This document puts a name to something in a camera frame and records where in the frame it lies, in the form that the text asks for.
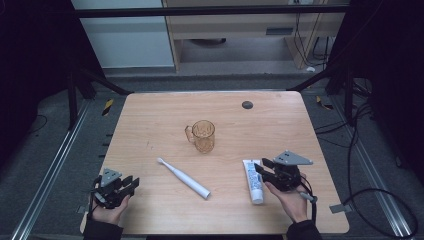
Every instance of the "cabinet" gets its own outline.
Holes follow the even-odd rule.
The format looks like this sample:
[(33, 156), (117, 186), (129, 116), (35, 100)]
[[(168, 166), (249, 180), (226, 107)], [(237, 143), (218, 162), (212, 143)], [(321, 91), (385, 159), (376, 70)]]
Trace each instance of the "cabinet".
[[(346, 3), (348, 0), (314, 0), (314, 4)], [(289, 0), (162, 0), (164, 7), (287, 5)], [(298, 68), (304, 66), (317, 37), (336, 36), (344, 13), (246, 14), (207, 16), (168, 16), (166, 22), (176, 69), (179, 69), (186, 39), (281, 37), (288, 44)]]
[[(125, 9), (162, 7), (161, 0), (72, 0), (75, 9)], [(142, 71), (148, 67), (172, 67), (165, 19), (157, 17), (81, 18), (105, 73)]]

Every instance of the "mug handle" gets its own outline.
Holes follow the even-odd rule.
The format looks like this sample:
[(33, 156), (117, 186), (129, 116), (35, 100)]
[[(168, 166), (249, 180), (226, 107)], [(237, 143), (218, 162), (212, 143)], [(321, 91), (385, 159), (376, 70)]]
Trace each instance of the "mug handle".
[(194, 143), (194, 136), (193, 136), (193, 130), (192, 126), (187, 126), (185, 129), (187, 140), (191, 143)]

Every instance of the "toothpaste tube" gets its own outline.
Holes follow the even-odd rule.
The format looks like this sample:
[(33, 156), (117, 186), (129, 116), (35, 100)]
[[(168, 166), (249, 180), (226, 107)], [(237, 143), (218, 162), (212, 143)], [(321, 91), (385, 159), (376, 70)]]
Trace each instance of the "toothpaste tube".
[(249, 184), (250, 197), (253, 204), (261, 204), (264, 202), (261, 175), (255, 170), (255, 163), (261, 164), (260, 160), (243, 160), (244, 169), (246, 170), (247, 183)]

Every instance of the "white toothbrush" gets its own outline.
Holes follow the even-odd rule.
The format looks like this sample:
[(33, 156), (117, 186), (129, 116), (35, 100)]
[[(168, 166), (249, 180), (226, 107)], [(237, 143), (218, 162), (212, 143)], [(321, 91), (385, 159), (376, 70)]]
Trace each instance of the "white toothbrush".
[(187, 184), (191, 189), (197, 192), (204, 199), (208, 198), (211, 192), (202, 185), (200, 185), (198, 182), (196, 182), (193, 178), (189, 177), (184, 172), (174, 168), (169, 163), (165, 162), (165, 160), (163, 160), (162, 158), (159, 157), (157, 160), (159, 163), (165, 165), (169, 170), (171, 170), (171, 172), (175, 174), (175, 176), (177, 176), (177, 178), (179, 178), (183, 183)]

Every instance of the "person's arm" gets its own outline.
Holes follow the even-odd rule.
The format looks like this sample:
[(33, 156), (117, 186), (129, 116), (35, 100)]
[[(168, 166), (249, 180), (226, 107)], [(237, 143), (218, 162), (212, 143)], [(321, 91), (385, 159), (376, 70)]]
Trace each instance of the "person's arm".
[(93, 203), (92, 219), (87, 219), (84, 228), (84, 240), (119, 240), (123, 228), (118, 226), (121, 214), (128, 206), (130, 196), (126, 196), (119, 207), (105, 209)]
[(293, 221), (286, 234), (288, 240), (322, 239), (315, 224), (308, 220), (306, 199), (299, 194), (299, 192), (306, 192), (302, 186), (299, 186), (296, 191), (281, 192), (270, 182), (265, 182), (265, 185), (280, 200), (284, 211)]

